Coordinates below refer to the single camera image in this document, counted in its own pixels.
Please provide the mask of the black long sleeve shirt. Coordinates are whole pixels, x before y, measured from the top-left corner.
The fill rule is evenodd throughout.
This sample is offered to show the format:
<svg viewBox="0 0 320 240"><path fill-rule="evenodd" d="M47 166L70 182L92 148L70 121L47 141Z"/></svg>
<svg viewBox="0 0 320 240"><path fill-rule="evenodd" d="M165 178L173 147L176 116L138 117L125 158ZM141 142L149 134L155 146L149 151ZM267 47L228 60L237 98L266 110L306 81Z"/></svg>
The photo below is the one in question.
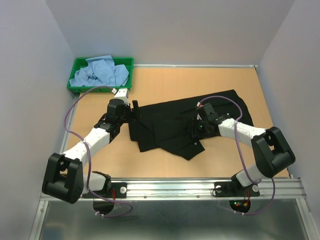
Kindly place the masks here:
<svg viewBox="0 0 320 240"><path fill-rule="evenodd" d="M201 138L192 137L192 120L197 117L196 105L201 100L210 103L219 116L229 115L253 125L247 105L232 89L140 106L139 120L128 124L130 139L138 143L141 152L161 148L191 160L205 150Z"/></svg>

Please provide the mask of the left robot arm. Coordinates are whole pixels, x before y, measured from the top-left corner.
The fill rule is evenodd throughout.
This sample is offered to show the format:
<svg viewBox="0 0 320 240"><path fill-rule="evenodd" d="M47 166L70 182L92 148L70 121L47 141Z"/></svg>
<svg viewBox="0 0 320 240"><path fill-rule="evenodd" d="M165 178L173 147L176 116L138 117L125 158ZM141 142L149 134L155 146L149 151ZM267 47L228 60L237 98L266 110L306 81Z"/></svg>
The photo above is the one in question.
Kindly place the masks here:
<svg viewBox="0 0 320 240"><path fill-rule="evenodd" d="M48 158L42 192L70 204L88 193L100 197L114 195L111 177L98 171L84 174L84 165L114 140L124 123L133 122L134 119L135 114L126 97L111 99L106 113L86 137L81 137L69 150L53 153Z"/></svg>

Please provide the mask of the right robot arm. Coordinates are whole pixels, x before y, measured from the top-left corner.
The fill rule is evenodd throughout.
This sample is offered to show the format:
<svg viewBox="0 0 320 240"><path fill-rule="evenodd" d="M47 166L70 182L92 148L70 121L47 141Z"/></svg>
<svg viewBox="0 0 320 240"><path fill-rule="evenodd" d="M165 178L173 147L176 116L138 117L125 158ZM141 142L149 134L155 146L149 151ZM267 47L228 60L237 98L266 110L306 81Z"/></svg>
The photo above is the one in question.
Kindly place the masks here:
<svg viewBox="0 0 320 240"><path fill-rule="evenodd" d="M296 157L281 130L250 126L227 115L219 116L210 103L197 104L197 117L192 120L191 135L198 139L225 137L234 139L253 151L255 163L231 177L218 181L212 191L215 197L243 197L247 193L259 196L258 182L273 178L296 161Z"/></svg>

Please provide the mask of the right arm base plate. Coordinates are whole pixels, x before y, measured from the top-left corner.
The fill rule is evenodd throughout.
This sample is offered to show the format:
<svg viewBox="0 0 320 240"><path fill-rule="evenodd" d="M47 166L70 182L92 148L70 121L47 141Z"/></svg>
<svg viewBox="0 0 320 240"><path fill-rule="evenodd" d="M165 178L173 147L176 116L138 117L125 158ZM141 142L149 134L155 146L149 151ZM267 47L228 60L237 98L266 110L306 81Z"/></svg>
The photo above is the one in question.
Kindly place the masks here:
<svg viewBox="0 0 320 240"><path fill-rule="evenodd" d="M217 198L236 197L259 197L259 189L254 190L253 184L243 187L241 184L232 181L216 181L212 190L212 195Z"/></svg>

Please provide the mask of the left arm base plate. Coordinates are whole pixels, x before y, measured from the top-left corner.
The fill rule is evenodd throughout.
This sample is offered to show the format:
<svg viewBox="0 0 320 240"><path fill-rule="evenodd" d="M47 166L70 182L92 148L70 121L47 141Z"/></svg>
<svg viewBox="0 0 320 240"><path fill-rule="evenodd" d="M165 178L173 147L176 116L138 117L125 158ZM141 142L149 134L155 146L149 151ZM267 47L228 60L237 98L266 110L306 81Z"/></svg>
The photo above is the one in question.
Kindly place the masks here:
<svg viewBox="0 0 320 240"><path fill-rule="evenodd" d="M93 192L108 199L126 199L127 186L128 184L126 182L112 182L111 185L107 186L106 188Z"/></svg>

